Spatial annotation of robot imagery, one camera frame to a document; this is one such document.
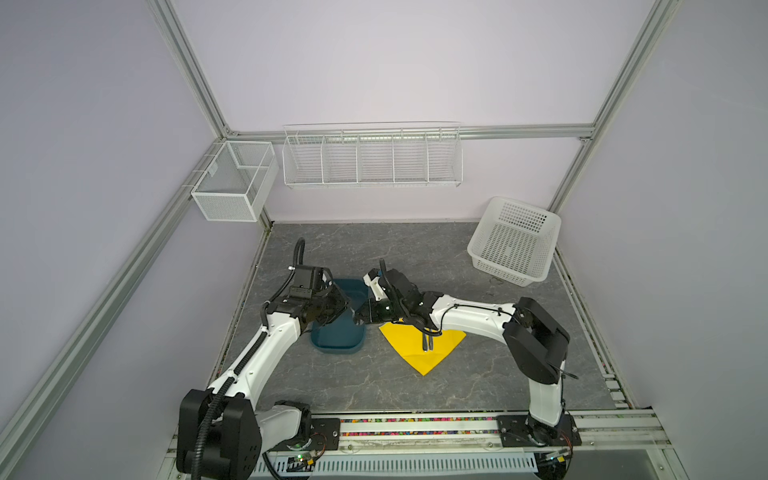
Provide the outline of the teal plastic tray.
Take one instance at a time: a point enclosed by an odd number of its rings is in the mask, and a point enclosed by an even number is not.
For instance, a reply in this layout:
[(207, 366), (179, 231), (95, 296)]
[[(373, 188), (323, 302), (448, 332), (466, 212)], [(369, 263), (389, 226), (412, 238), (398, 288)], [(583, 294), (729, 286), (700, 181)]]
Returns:
[(366, 327), (354, 322), (354, 313), (367, 302), (369, 288), (358, 279), (338, 279), (336, 283), (347, 296), (349, 308), (327, 325), (314, 324), (310, 342), (325, 354), (354, 354), (362, 348), (366, 334)]

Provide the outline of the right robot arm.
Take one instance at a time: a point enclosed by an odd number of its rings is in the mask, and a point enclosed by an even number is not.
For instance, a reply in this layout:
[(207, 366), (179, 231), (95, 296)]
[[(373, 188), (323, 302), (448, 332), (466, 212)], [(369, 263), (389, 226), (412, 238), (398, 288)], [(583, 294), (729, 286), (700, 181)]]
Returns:
[(553, 436), (565, 416), (563, 378), (570, 335), (537, 301), (514, 303), (462, 300), (437, 291), (420, 291), (402, 272), (381, 260), (364, 277), (373, 297), (356, 309), (357, 324), (391, 323), (410, 327), (428, 351), (449, 331), (496, 340), (507, 346), (529, 381), (526, 425), (531, 436)]

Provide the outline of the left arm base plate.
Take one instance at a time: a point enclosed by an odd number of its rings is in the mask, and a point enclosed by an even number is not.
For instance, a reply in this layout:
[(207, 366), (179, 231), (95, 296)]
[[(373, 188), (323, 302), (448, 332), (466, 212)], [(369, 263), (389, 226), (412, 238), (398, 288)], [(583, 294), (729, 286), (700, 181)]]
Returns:
[(336, 451), (340, 440), (340, 418), (313, 417), (308, 427), (302, 426), (296, 436), (277, 444), (270, 452)]

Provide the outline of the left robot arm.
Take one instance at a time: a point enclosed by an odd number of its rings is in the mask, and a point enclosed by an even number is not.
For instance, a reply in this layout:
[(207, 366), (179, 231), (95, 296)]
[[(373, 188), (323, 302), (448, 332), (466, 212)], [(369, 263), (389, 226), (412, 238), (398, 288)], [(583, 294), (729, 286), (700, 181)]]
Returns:
[(261, 393), (287, 350), (312, 326), (349, 311), (349, 300), (329, 269), (304, 262), (298, 239), (288, 278), (262, 304), (261, 325), (234, 363), (204, 389), (182, 399), (176, 468), (193, 479), (247, 479), (275, 446), (311, 442), (311, 411), (301, 402), (257, 408)]

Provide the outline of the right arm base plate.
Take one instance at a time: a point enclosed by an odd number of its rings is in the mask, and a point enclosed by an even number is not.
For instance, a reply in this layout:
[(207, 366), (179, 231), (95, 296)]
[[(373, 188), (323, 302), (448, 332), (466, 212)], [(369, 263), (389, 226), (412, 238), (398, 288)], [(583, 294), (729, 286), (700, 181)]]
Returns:
[(576, 447), (582, 445), (572, 415), (564, 413), (554, 427), (528, 414), (499, 415), (496, 418), (503, 447)]

